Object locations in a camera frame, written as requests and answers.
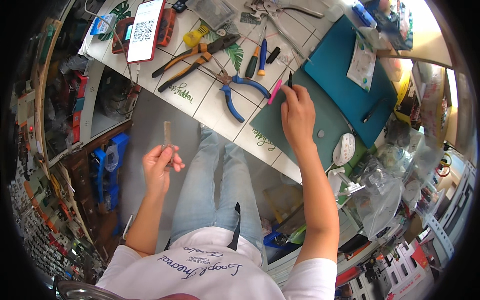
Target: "hand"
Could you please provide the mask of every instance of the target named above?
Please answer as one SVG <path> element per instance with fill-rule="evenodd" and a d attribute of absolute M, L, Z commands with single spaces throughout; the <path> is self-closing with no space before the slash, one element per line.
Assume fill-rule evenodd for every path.
<path fill-rule="evenodd" d="M 315 106 L 305 87 L 295 84 L 292 88 L 282 85 L 280 89 L 287 96 L 282 103 L 282 127 L 293 152 L 298 155 L 304 146 L 313 144 Z"/>
<path fill-rule="evenodd" d="M 177 146 L 174 147 L 175 155 L 172 165 L 175 171 L 180 172 L 185 167 L 185 164 L 181 162 L 181 158 L 177 153 L 179 148 Z M 170 185 L 170 167 L 167 167 L 167 164 L 172 158 L 172 152 L 171 147 L 162 151 L 162 145 L 158 145 L 143 157 L 146 197 L 153 199 L 163 199 L 165 197 Z"/>

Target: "person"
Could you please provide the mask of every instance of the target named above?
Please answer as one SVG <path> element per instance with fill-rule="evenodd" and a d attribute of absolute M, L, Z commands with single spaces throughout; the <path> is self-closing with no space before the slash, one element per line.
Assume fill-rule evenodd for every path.
<path fill-rule="evenodd" d="M 242 149 L 225 146 L 218 209 L 213 175 L 218 138 L 202 128 L 173 216 L 169 249 L 155 254 L 172 149 L 143 158 L 146 192 L 125 245 L 115 250 L 98 287 L 127 299 L 333 299 L 339 222 L 335 198 L 313 142 L 315 108 L 305 87 L 281 87 L 282 125 L 300 167 L 305 242 L 282 290 L 264 272 L 263 237 Z M 175 153 L 175 171 L 185 165 Z"/>

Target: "pink marker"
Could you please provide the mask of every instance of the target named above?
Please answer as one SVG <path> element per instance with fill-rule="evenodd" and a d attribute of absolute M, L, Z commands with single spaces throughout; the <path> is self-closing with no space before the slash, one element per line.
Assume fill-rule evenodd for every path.
<path fill-rule="evenodd" d="M 282 85 L 282 80 L 279 79 L 279 80 L 277 81 L 276 85 L 275 85 L 275 88 L 274 88 L 273 91 L 272 91 L 272 94 L 271 94 L 272 96 L 270 97 L 270 99 L 268 99 L 268 102 L 267 102 L 268 105 L 272 104 L 273 99 L 275 98 L 275 95 L 276 95 L 276 93 L 278 92 L 278 90 L 280 89 L 280 86 L 281 86 L 281 85 Z"/>

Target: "teal cutting mat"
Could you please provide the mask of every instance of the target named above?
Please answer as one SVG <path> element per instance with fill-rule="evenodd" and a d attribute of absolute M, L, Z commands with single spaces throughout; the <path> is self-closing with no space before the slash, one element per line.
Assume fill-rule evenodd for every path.
<path fill-rule="evenodd" d="M 356 36 L 355 26 L 344 15 L 323 37 L 310 55 L 312 62 L 306 62 L 303 69 L 333 99 L 365 146 L 370 148 L 393 111 L 396 92 L 378 59 L 369 92 L 347 78 Z M 372 117 L 362 123 L 363 117 L 381 99 L 386 101 L 382 101 Z"/>
<path fill-rule="evenodd" d="M 304 71 L 299 69 L 293 74 L 293 84 L 305 86 L 310 93 L 310 98 L 315 105 L 315 126 L 313 141 L 317 144 L 317 151 L 324 170 L 332 164 L 332 153 L 340 136 L 351 132 L 342 113 L 327 95 L 327 93 Z M 280 105 L 286 100 L 285 94 L 279 90 L 272 105 L 265 107 L 250 122 L 256 130 L 260 131 L 275 146 L 282 150 L 297 164 L 293 150 L 287 142 L 282 129 L 282 115 Z M 324 131 L 323 138 L 317 137 L 319 130 Z"/>

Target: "green cutting mat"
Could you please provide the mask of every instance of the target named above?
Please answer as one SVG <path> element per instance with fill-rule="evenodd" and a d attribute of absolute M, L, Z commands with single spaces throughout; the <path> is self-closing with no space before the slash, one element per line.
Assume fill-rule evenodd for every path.
<path fill-rule="evenodd" d="M 316 117 L 313 128 L 313 141 L 317 144 L 318 156 L 322 161 L 324 170 L 326 170 L 332 164 L 333 149 L 338 143 L 340 136 L 351 132 L 350 128 L 330 96 L 304 70 L 298 69 L 292 78 L 293 84 L 300 84 L 307 88 L 310 98 L 315 105 Z M 280 105 L 285 99 L 285 94 L 279 90 L 273 103 L 265 105 L 250 122 L 250 125 L 298 164 L 282 129 Z M 317 137 L 317 133 L 320 130 L 324 131 L 322 138 Z"/>

